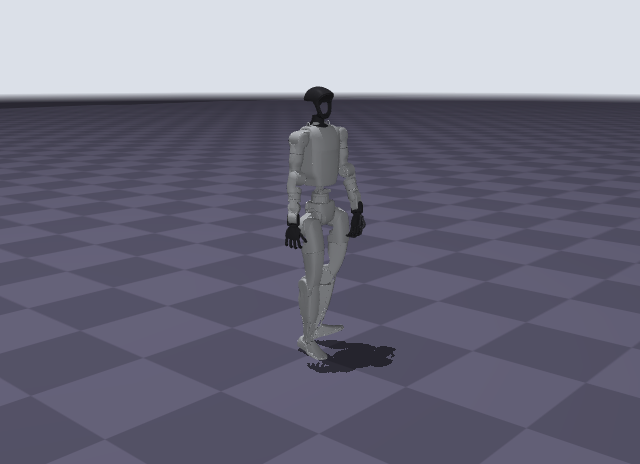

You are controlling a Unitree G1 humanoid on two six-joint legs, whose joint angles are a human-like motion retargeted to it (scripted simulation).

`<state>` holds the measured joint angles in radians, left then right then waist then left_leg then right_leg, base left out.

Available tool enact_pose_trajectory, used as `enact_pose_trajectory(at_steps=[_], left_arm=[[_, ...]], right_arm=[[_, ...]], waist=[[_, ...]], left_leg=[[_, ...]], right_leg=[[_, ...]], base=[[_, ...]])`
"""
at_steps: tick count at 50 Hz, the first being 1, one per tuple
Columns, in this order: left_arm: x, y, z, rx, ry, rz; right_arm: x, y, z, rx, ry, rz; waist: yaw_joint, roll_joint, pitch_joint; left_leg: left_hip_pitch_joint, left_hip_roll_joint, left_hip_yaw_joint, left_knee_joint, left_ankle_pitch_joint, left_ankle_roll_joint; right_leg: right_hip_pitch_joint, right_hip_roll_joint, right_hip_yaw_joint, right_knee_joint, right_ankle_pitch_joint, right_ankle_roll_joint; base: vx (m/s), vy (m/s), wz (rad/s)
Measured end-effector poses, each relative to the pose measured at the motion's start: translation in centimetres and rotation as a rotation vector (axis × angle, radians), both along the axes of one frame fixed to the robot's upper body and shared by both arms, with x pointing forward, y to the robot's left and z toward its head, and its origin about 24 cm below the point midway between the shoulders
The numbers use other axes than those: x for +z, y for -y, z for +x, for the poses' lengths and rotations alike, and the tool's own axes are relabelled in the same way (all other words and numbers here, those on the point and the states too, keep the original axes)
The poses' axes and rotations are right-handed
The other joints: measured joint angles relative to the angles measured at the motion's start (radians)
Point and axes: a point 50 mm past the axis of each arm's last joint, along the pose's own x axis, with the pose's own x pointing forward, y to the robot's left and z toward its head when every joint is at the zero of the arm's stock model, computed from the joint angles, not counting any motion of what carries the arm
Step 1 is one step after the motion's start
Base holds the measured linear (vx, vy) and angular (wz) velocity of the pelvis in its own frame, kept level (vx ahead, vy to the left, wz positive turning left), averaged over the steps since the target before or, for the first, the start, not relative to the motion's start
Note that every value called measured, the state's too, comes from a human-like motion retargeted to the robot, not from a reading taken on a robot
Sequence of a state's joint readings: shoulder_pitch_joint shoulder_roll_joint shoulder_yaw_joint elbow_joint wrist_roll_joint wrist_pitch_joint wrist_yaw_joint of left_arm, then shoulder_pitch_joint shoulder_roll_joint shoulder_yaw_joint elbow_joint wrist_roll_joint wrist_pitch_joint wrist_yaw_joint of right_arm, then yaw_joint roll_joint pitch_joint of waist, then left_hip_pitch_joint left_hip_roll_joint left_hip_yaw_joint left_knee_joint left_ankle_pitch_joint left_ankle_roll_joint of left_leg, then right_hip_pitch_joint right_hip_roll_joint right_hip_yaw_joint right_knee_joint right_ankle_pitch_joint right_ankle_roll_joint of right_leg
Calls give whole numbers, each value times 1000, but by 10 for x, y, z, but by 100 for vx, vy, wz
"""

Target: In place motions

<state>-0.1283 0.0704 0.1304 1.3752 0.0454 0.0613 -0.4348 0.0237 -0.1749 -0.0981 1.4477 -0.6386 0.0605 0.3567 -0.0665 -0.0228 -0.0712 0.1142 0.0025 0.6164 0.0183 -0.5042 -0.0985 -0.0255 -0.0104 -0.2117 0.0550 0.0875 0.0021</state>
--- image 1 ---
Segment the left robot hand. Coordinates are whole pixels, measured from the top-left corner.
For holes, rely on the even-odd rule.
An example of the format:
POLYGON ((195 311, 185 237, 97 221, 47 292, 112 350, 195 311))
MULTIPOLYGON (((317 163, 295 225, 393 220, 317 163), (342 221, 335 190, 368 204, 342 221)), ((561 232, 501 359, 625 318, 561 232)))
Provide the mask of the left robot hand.
POLYGON ((357 236, 360 236, 362 234, 362 228, 364 229, 366 226, 364 217, 362 215, 363 213, 363 203, 361 201, 358 202, 358 209, 356 210, 352 210, 351 209, 351 213, 353 214, 352 220, 351 220, 351 228, 350 228, 350 232, 349 234, 347 234, 347 237, 353 237, 356 238, 357 236))

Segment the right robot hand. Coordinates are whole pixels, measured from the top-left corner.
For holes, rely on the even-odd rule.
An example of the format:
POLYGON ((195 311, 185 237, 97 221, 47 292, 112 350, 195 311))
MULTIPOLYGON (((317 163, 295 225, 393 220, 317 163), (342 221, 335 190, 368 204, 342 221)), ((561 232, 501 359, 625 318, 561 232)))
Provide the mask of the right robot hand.
POLYGON ((286 237, 285 238, 285 246, 288 246, 288 239, 289 239, 289 247, 290 248, 292 248, 294 246, 294 248, 297 249, 297 246, 296 246, 296 241, 297 241, 298 247, 301 249, 302 246, 300 244, 300 237, 303 239, 303 241, 305 243, 307 243, 307 240, 301 234, 301 230, 298 227, 300 225, 300 216, 299 216, 299 214, 297 215, 297 224, 289 223, 288 222, 288 215, 287 215, 287 225, 289 227, 286 230, 286 234, 285 234, 285 237, 286 237), (293 246, 292 246, 292 241, 293 241, 293 246))

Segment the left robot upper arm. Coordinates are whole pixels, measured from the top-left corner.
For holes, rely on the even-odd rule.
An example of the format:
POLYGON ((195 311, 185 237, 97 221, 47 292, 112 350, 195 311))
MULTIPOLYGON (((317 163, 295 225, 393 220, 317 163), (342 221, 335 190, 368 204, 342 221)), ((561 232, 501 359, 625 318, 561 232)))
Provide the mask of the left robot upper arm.
POLYGON ((346 178, 355 173, 353 164, 348 163, 348 132, 344 127, 337 127, 340 132, 340 156, 339 156, 339 175, 346 178))

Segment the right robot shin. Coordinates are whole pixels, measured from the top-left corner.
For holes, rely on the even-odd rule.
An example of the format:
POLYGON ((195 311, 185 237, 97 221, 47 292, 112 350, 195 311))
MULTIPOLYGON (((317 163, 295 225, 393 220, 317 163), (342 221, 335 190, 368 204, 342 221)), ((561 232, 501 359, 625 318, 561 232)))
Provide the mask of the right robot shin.
POLYGON ((306 283, 306 279, 302 278, 298 282, 299 287, 299 308, 300 314, 302 315, 303 321, 303 336, 304 342, 310 344, 310 341, 314 341, 314 332, 316 326, 316 320, 319 312, 319 299, 320 292, 319 287, 314 286, 312 293, 309 290, 308 285, 306 283), (313 334, 313 336, 312 336, 313 334), (309 341, 310 338, 310 341, 309 341))

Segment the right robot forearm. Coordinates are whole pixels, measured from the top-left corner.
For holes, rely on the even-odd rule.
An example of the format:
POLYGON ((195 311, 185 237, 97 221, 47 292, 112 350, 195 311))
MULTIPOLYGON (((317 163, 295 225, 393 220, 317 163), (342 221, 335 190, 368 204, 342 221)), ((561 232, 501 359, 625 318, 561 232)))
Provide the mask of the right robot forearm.
POLYGON ((301 202, 301 188, 296 187, 297 175, 291 172, 287 181, 288 193, 288 222, 297 224, 297 215, 301 210, 299 202, 301 202))

